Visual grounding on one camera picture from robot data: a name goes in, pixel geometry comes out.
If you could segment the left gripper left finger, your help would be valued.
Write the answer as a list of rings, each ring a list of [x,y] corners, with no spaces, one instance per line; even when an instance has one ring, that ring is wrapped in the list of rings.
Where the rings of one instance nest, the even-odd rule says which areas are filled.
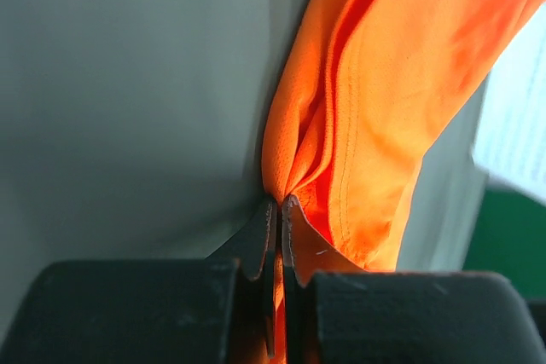
[[[31,284],[4,363],[266,363],[275,354],[277,206],[201,259],[72,260]]]

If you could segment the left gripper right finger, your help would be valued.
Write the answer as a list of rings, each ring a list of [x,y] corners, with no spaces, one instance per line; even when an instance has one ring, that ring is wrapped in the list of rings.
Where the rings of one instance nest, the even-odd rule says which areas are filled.
[[[489,272],[370,273],[282,205],[290,363],[542,363],[545,307]]]

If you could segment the orange t-shirt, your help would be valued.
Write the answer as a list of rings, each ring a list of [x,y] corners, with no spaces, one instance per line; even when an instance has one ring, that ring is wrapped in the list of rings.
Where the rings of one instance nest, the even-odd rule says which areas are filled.
[[[397,273],[422,161],[544,0],[310,0],[270,106],[264,187]]]

